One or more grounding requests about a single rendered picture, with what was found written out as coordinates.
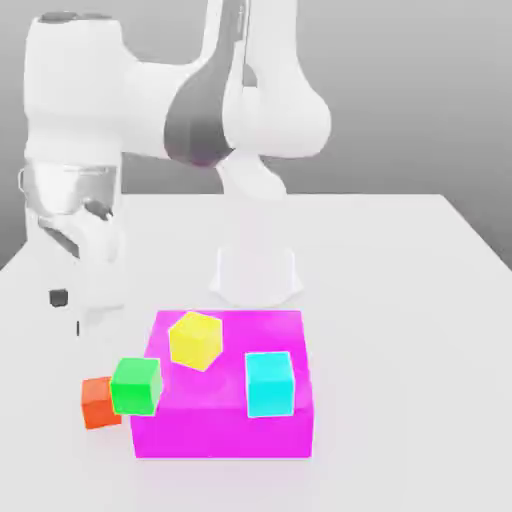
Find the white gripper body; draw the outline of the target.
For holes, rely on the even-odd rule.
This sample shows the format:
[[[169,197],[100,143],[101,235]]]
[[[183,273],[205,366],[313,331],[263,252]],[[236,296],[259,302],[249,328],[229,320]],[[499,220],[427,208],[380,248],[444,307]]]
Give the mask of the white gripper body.
[[[50,306],[67,314],[77,338],[87,336],[125,307],[122,278],[116,265],[96,266],[79,260],[57,263],[47,289]]]

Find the small green cube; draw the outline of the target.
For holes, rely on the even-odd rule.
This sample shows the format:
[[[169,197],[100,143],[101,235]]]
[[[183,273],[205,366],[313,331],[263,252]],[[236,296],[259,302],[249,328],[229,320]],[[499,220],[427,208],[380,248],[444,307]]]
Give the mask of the small green cube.
[[[120,415],[154,416],[163,391],[158,358],[122,358],[110,380],[113,410]]]

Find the small yellow cube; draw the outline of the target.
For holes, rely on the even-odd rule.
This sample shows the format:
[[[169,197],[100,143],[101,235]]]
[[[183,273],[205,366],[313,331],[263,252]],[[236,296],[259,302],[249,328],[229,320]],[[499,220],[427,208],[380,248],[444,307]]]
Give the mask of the small yellow cube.
[[[186,312],[169,328],[173,363],[205,372],[223,351],[222,320],[195,311]]]

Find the small red cube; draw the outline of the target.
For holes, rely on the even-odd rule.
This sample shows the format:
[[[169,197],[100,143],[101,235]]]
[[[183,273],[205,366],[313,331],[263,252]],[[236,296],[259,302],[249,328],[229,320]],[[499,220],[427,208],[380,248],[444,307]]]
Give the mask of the small red cube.
[[[122,417],[113,409],[110,376],[85,379],[81,388],[81,409],[88,430],[119,425]]]

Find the small cyan cube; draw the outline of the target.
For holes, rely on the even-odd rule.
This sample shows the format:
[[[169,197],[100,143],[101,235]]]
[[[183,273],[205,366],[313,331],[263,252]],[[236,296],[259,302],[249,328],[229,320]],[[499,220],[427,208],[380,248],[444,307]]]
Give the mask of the small cyan cube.
[[[288,351],[248,352],[244,362],[248,417],[291,417],[296,391],[291,354]]]

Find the large magenta box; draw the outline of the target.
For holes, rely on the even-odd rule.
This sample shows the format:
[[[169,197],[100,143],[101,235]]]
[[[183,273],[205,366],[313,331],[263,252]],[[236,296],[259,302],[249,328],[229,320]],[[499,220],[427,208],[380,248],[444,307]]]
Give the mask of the large magenta box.
[[[135,454],[147,458],[308,458],[314,400],[302,314],[298,310],[214,310],[223,324],[223,351],[204,372],[170,359],[169,330],[181,310],[157,312],[144,352],[160,361],[163,380],[156,412],[133,416]],[[286,352],[295,389],[289,416],[247,412],[245,356]]]

